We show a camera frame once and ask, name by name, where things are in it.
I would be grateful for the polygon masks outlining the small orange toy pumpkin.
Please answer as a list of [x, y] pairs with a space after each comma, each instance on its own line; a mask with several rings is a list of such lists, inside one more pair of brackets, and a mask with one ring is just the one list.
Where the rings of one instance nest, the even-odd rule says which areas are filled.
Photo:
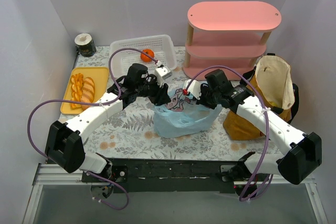
[[142, 53], [140, 54], [140, 59], [143, 62], [151, 62], [152, 58], [154, 57], [155, 57], [155, 54], [151, 49], [143, 49]]

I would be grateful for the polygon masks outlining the blue plastic grocery bag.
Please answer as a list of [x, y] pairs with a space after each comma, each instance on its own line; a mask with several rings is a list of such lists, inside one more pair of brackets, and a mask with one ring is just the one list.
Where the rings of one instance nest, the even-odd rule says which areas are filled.
[[160, 137], [175, 138], [207, 131], [222, 111], [220, 105], [211, 109], [197, 104], [181, 88], [171, 90], [168, 95], [169, 103], [153, 108], [154, 130]]

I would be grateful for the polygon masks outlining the yellow canvas tote bag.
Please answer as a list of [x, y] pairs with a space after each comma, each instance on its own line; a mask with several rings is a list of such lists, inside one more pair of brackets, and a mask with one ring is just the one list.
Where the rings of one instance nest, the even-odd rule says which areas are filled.
[[[284, 121], [291, 123], [299, 106], [299, 91], [291, 79], [291, 67], [281, 57], [268, 53], [262, 56], [256, 67], [243, 77], [260, 93], [266, 107]], [[223, 128], [234, 141], [248, 141], [264, 134], [250, 122], [230, 111]]]

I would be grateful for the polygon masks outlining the orange twisted snack food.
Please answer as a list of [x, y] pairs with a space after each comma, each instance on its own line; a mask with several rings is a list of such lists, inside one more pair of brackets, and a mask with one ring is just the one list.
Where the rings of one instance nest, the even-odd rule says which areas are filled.
[[77, 73], [71, 76], [71, 101], [80, 101], [83, 87], [83, 74]]

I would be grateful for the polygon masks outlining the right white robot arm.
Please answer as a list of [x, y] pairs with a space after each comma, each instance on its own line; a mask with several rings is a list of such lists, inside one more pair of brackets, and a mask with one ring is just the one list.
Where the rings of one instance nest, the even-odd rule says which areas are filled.
[[206, 83], [191, 79], [184, 84], [198, 104], [211, 109], [218, 105], [230, 109], [234, 115], [247, 120], [272, 140], [280, 155], [260, 155], [250, 152], [224, 172], [225, 177], [251, 180], [257, 173], [281, 175], [298, 185], [322, 163], [322, 140], [312, 132], [306, 134], [284, 121], [266, 107], [259, 92], [248, 82], [251, 72], [241, 76], [240, 84], [233, 87], [222, 66], [213, 66], [206, 74]]

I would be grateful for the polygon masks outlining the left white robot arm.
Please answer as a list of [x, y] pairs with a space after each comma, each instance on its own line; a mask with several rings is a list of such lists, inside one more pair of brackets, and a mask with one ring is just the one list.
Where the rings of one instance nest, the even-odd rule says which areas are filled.
[[164, 65], [159, 65], [153, 74], [149, 74], [146, 66], [132, 64], [127, 75], [119, 77], [96, 106], [87, 108], [65, 123], [56, 121], [51, 125], [45, 154], [68, 173], [88, 170], [98, 181], [108, 181], [112, 175], [109, 161], [97, 153], [85, 152], [84, 142], [102, 123], [138, 97], [149, 98], [155, 106], [169, 103], [166, 80], [171, 76], [171, 70]]

